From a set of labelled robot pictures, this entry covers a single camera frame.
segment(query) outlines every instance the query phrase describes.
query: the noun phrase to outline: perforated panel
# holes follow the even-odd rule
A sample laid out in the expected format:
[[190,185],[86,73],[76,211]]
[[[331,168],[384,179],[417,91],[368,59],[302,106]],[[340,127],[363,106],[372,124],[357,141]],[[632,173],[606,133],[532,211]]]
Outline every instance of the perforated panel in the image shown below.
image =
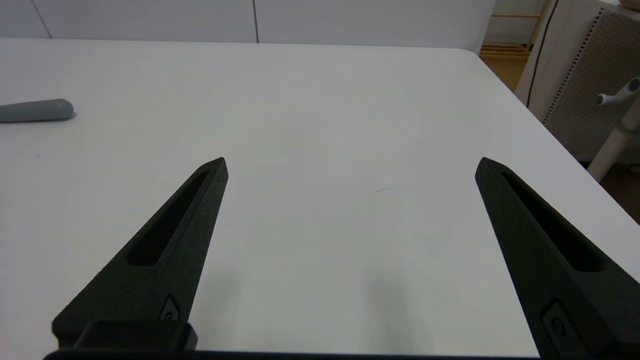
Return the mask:
[[[640,76],[640,22],[600,12],[585,37],[543,123],[578,160],[592,160],[631,106],[598,107],[598,94],[615,94]],[[620,158],[640,162],[640,136]]]

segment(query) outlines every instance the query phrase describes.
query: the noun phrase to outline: black cable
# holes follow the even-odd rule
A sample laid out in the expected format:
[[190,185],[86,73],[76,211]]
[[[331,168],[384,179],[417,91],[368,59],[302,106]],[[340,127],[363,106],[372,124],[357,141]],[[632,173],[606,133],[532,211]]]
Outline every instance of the black cable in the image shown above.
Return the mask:
[[47,36],[49,36],[49,38],[53,38],[51,36],[51,32],[49,31],[49,28],[47,27],[47,23],[44,22],[44,19],[42,18],[42,15],[40,14],[40,10],[36,6],[36,3],[33,0],[31,0],[31,4],[33,5],[33,8],[36,10],[36,13],[38,14],[38,17],[40,18],[40,22],[42,23],[42,26],[44,26],[44,29],[47,32]]
[[540,42],[540,48],[538,49],[536,64],[533,67],[531,84],[529,84],[529,95],[527,95],[527,109],[529,108],[529,103],[531,102],[531,90],[533,90],[533,82],[536,80],[536,73],[538,72],[538,63],[540,62],[540,54],[542,54],[542,47],[543,45],[545,45],[545,39],[547,38],[547,31],[549,30],[549,24],[551,24],[551,18],[554,16],[554,13],[556,12],[556,8],[558,7],[559,2],[560,0],[556,0],[556,2],[554,3],[554,7],[551,9],[551,13],[549,14],[549,18],[547,20],[547,25],[545,26],[545,32],[542,33],[542,41]]
[[253,25],[255,25],[255,42],[260,43],[260,34],[258,34],[258,16],[255,13],[255,0],[253,0]]

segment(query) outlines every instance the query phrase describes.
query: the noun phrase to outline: gray cylindrical object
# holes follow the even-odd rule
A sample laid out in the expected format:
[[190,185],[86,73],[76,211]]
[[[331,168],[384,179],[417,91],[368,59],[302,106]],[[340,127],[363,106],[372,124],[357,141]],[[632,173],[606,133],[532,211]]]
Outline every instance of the gray cylindrical object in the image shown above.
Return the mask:
[[587,171],[598,182],[602,180],[633,138],[630,130],[640,126],[640,97],[636,97],[622,121],[617,125],[598,151]]
[[29,122],[69,119],[74,106],[64,99],[21,102],[0,106],[0,122]]

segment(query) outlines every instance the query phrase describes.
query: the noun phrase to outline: white cabinet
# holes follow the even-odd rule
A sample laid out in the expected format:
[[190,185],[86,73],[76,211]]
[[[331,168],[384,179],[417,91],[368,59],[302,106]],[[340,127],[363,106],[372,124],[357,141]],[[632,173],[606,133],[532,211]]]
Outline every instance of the white cabinet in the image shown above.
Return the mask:
[[53,38],[256,42],[252,0],[35,0]]
[[260,42],[478,52],[493,0],[255,0]]
[[49,36],[30,0],[0,0],[0,37]]

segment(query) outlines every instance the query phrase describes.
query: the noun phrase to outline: wooden floor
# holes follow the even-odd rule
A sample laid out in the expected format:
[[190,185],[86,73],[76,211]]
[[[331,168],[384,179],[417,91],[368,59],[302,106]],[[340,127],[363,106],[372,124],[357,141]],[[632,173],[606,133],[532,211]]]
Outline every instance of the wooden floor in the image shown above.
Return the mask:
[[512,92],[516,91],[520,76],[527,64],[524,61],[494,61],[486,60],[484,62],[494,74],[507,85]]

